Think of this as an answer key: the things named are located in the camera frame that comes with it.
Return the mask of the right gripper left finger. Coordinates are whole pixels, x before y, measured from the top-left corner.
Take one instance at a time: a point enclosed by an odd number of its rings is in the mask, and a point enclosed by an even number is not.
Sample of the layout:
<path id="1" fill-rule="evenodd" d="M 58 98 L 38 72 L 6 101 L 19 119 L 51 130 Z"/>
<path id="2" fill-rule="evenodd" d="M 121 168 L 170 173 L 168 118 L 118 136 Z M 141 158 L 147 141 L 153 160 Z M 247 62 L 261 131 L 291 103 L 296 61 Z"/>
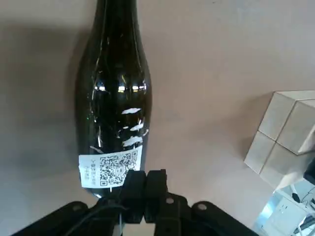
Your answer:
<path id="1" fill-rule="evenodd" d="M 80 201 L 70 202 L 13 233 L 14 236 L 120 236 L 123 216 L 140 204 L 146 174 L 130 170 L 121 187 L 93 207 Z"/>

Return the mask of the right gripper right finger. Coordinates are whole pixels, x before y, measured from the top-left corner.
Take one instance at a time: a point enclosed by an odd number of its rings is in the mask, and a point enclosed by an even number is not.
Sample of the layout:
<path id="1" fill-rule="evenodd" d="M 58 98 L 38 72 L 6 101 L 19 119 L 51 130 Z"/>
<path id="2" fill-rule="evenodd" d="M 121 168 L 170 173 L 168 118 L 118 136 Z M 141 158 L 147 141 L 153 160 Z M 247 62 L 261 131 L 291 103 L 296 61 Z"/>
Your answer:
<path id="1" fill-rule="evenodd" d="M 253 230 L 208 201 L 188 205 L 170 193 L 166 170 L 149 171 L 145 187 L 145 222 L 155 236 L 256 236 Z"/>

